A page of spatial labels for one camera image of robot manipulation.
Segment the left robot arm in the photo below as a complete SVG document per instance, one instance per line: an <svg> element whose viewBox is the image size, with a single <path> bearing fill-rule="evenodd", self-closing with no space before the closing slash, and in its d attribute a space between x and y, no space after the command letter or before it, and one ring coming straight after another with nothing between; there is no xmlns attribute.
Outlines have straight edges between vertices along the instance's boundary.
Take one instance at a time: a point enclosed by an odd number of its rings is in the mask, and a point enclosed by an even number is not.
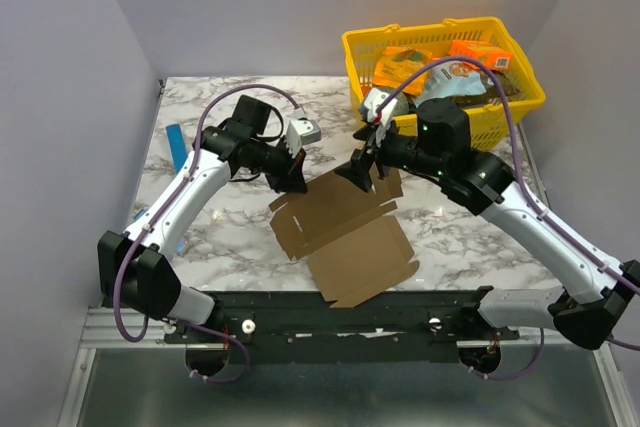
<svg viewBox="0 0 640 427"><path fill-rule="evenodd" d="M265 135L269 117L278 113L243 95L219 125L200 123L192 152L160 197L123 232L103 234L97 245L100 285L116 315L129 307L150 320L181 321L201 342L220 334L218 301L183 284L170 260L207 202L238 170L264 176L276 193L306 192L304 148L320 140L321 130L299 113L280 122L278 135Z"/></svg>

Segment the brown cardboard box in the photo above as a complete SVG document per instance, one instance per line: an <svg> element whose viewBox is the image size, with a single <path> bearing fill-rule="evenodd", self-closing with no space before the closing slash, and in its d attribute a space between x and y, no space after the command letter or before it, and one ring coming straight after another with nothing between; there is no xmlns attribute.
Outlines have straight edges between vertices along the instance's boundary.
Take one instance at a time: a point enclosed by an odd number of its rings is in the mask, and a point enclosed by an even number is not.
<svg viewBox="0 0 640 427"><path fill-rule="evenodd" d="M420 262L393 212L399 171L372 172L365 193L330 171L269 205L270 226L291 260L303 259L332 308L353 308L412 277Z"/></svg>

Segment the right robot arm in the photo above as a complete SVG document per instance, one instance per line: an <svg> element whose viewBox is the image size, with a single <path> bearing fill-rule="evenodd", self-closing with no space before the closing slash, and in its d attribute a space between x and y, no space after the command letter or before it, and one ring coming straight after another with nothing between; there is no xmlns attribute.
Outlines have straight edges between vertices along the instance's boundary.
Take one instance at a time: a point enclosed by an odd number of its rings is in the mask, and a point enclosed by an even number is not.
<svg viewBox="0 0 640 427"><path fill-rule="evenodd" d="M494 328L553 329L573 344L597 350L639 291L639 264L602 252L549 210L496 155L471 145L467 113L446 99L417 109L417 133L399 133L390 93L372 89L360 106L362 141L336 173L368 192L371 168L397 168L438 185L452 202L506 232L560 282L547 290L490 287L460 314L460 326L480 339Z"/></svg>

